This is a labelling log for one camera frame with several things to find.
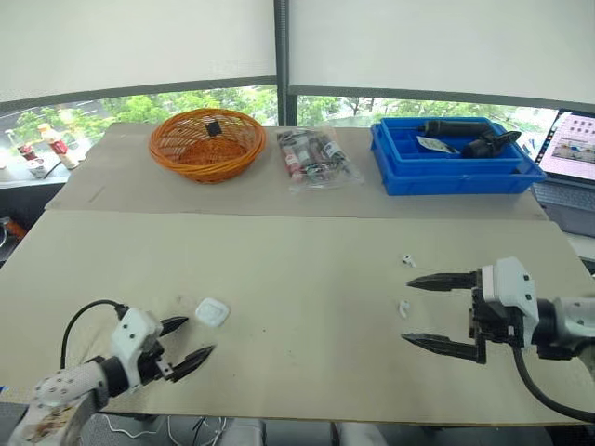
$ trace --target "blue plastic bin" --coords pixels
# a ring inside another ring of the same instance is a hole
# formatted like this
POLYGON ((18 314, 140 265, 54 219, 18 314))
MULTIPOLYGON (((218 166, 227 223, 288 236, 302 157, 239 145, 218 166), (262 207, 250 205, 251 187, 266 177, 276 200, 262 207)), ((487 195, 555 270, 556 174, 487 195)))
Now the blue plastic bin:
MULTIPOLYGON (((502 125, 486 118, 384 118, 380 120, 379 139, 387 148, 386 155, 394 163, 394 172, 400 175, 452 175, 452 174, 509 174, 522 163, 522 151, 516 143, 504 146, 496 158, 462 158, 460 153, 430 151, 417 142, 420 125, 428 120, 467 121, 488 123, 497 135, 506 133, 502 125)), ((439 137, 440 141, 458 151, 477 137, 439 137)))
POLYGON ((522 162, 513 173, 399 175, 395 162, 387 155, 390 148, 380 138, 380 125, 372 125, 372 153, 374 153, 382 183, 388 195, 441 195, 453 193, 522 193, 546 174, 531 159, 522 154, 522 162))

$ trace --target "beige tabletop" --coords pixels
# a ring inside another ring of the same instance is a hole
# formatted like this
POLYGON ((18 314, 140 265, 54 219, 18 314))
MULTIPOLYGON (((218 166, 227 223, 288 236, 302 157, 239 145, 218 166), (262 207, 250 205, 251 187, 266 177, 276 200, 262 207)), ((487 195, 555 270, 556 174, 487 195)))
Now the beige tabletop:
POLYGON ((154 125, 112 125, 47 208, 249 216, 547 219, 529 192, 388 196, 370 151, 367 128, 336 129, 341 147, 364 174, 362 186, 292 194, 276 143, 278 127, 266 128, 266 150, 246 172, 224 183, 205 185, 155 163, 148 150, 154 125))
MULTIPOLYGON (((60 339, 85 303, 111 298, 160 318, 191 320, 164 338, 179 361, 217 348, 176 384, 151 383, 108 410, 423 424, 570 422, 524 388, 509 348, 486 365, 438 356, 400 338, 430 332, 465 341, 470 296, 406 287, 439 271, 516 256, 539 297, 595 296, 560 230, 545 221, 309 218, 47 211, 0 269, 3 400, 25 402, 58 369, 60 339), (414 257, 417 268, 401 261, 414 257), (231 308, 219 328, 192 317, 214 297, 231 308), (409 317, 397 310, 411 303, 409 317)), ((67 365, 107 354, 115 315, 94 308, 74 327, 67 365)), ((578 360, 529 372, 553 399, 593 410, 578 360)))

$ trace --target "wicker basket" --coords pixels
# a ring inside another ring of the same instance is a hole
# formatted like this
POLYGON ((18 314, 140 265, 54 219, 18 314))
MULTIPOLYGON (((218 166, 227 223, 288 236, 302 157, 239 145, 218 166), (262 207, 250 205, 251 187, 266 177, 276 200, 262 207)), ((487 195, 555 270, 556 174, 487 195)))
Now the wicker basket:
POLYGON ((264 149, 262 126, 243 113, 220 109, 186 111, 152 132, 153 159, 186 178, 218 183, 240 175, 264 149))

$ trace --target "plastic bag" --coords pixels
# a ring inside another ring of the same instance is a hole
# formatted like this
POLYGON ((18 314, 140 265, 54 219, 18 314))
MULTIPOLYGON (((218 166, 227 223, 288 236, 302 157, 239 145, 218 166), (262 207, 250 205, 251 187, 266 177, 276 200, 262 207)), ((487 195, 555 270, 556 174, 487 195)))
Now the plastic bag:
POLYGON ((277 142, 293 192, 364 182, 360 171, 338 145, 332 127, 279 130, 277 142))

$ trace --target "white robotic arm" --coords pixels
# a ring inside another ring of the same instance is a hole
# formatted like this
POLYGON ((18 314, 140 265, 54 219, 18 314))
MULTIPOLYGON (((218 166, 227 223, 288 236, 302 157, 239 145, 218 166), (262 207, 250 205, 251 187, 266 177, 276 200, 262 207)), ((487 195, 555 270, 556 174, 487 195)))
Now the white robotic arm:
POLYGON ((538 299, 531 275, 515 257, 473 272, 431 274, 407 284, 431 291, 470 289, 469 337, 475 343, 453 342, 436 334, 401 334, 403 339, 434 353, 480 364, 487 361, 486 341, 509 344, 522 381, 538 400, 558 413, 595 423, 595 413, 563 406, 541 392, 522 357, 522 348, 535 345, 544 360, 579 358, 595 380, 595 298, 538 299))
POLYGON ((175 331, 188 318, 156 320, 150 312, 126 308, 112 334, 112 356, 97 357, 42 379, 9 445, 75 444, 86 421, 125 391, 163 377, 173 382, 197 369, 214 346, 200 348, 172 367, 162 359, 158 337, 175 331))

